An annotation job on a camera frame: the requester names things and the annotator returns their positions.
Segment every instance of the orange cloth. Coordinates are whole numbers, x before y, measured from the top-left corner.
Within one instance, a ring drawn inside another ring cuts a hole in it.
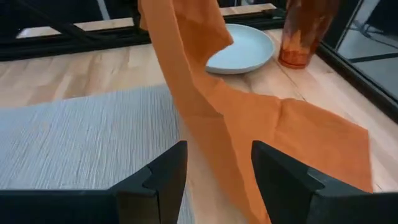
[[[372,191],[366,130],[304,101],[234,90],[205,72],[232,43],[216,0],[141,0],[140,9],[185,124],[249,223],[269,222],[251,164],[255,139]]]

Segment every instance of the gray placemat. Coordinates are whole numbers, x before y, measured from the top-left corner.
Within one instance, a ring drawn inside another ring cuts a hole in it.
[[[177,141],[164,85],[0,110],[0,189],[107,189]]]

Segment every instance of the orange glass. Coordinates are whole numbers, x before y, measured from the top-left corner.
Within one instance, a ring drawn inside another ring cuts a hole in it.
[[[279,63],[305,68],[328,30],[339,0],[289,0]]]

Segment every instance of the wooden table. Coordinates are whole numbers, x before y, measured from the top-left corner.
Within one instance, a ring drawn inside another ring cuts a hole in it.
[[[223,14],[256,12],[270,4],[221,9]],[[129,26],[130,19],[79,24],[86,30]],[[49,35],[48,27],[22,36]],[[267,30],[279,49],[281,30]],[[244,75],[220,76],[246,92],[305,100],[369,130],[373,187],[398,190],[398,125],[339,76],[318,56],[305,70],[277,63],[279,51],[262,68]],[[165,83],[151,45],[0,63],[0,107],[33,105],[59,99]],[[183,127],[189,144],[188,183],[196,223],[242,223],[242,215],[222,194],[195,141]]]

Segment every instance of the white plate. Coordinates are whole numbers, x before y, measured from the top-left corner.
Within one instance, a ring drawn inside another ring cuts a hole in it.
[[[274,53],[271,38],[255,28],[227,24],[234,44],[213,55],[206,70],[218,74],[240,74],[253,71],[264,65]]]

